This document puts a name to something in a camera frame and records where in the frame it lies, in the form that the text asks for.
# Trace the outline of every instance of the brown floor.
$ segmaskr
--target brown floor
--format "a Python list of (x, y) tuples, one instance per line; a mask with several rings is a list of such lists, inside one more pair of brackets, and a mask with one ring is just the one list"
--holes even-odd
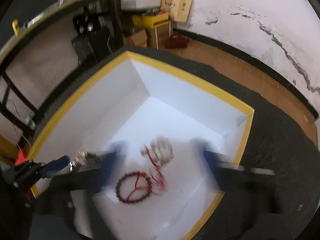
[(258, 68), (220, 49), (191, 40), (186, 49), (166, 49), (180, 56), (211, 65), (215, 70), (241, 85), (258, 92), (291, 116), (317, 145), (315, 119), (309, 110), (285, 87)]

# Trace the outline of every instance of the open white box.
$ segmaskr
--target open white box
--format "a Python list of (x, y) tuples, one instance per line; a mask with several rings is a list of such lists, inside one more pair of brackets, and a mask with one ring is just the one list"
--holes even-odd
[[(192, 140), (210, 141), (216, 152), (239, 164), (253, 112), (196, 76), (124, 52), (65, 102), (37, 138), (29, 158), (48, 163), (62, 155), (73, 158), (78, 151), (99, 155), (112, 143), (125, 141), (127, 158), (113, 174), (121, 178), (132, 171), (148, 173), (151, 163), (140, 149), (164, 136), (171, 141), (174, 154), (163, 169), (168, 190), (128, 205), (118, 201), (113, 187), (100, 205), (119, 240), (191, 239), (223, 196), (206, 183)], [(47, 182), (36, 185), (41, 192)]]

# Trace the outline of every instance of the yellow object on shelf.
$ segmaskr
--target yellow object on shelf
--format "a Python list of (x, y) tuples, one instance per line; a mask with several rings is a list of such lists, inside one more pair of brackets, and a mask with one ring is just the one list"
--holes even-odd
[(155, 28), (168, 24), (169, 14), (163, 13), (154, 16), (132, 16), (133, 25), (142, 28)]
[(12, 22), (12, 29), (13, 29), (14, 35), (18, 36), (18, 34), (20, 33), (20, 27), (18, 25), (18, 20), (17, 19), (15, 19)]

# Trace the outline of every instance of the red cord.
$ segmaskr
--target red cord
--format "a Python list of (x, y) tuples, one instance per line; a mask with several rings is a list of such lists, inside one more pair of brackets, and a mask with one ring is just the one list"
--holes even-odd
[[(164, 178), (164, 176), (162, 175), (161, 173), (161, 169), (162, 169), (162, 165), (157, 165), (154, 163), (154, 161), (152, 160), (151, 158), (151, 155), (150, 155), (150, 152), (149, 152), (149, 149), (147, 146), (145, 146), (145, 151), (152, 163), (152, 165), (154, 166), (155, 170), (158, 172), (158, 179), (156, 179), (153, 175), (152, 175), (152, 172), (150, 171), (150, 175), (151, 177), (153, 178), (153, 180), (157, 183), (158, 185), (158, 188), (159, 188), (159, 191), (163, 192), (163, 191), (166, 191), (166, 180)], [(138, 175), (137, 176), (137, 179), (136, 179), (136, 183), (134, 184), (134, 190), (132, 190), (130, 192), (130, 194), (127, 196), (126, 200), (129, 201), (129, 198), (132, 196), (133, 193), (135, 193), (137, 190), (148, 190), (147, 187), (137, 187), (137, 183), (138, 183), (138, 180), (140, 178), (140, 176), (143, 176), (143, 175)]]

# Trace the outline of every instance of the black baseboard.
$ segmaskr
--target black baseboard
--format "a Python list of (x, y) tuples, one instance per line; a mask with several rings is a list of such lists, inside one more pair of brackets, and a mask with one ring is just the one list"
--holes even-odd
[(292, 85), (286, 78), (284, 78), (282, 75), (280, 75), (277, 71), (275, 71), (273, 68), (269, 67), (267, 64), (263, 63), (262, 61), (252, 57), (248, 53), (243, 52), (242, 50), (239, 50), (231, 45), (228, 45), (226, 43), (223, 43), (222, 41), (215, 40), (213, 38), (200, 35), (193, 32), (188, 32), (185, 30), (180, 29), (174, 29), (174, 31), (181, 33), (184, 36), (188, 36), (189, 38), (203, 42), (205, 44), (211, 45), (213, 47), (216, 47), (218, 49), (221, 49), (231, 55), (236, 56), (237, 58), (242, 59), (243, 61), (255, 66), (256, 68), (260, 69), (276, 81), (278, 81), (282, 86), (287, 88), (292, 94), (298, 98), (301, 103), (305, 105), (305, 107), (313, 114), (315, 120), (318, 119), (319, 114), (317, 110), (309, 103), (308, 99), (294, 86)]

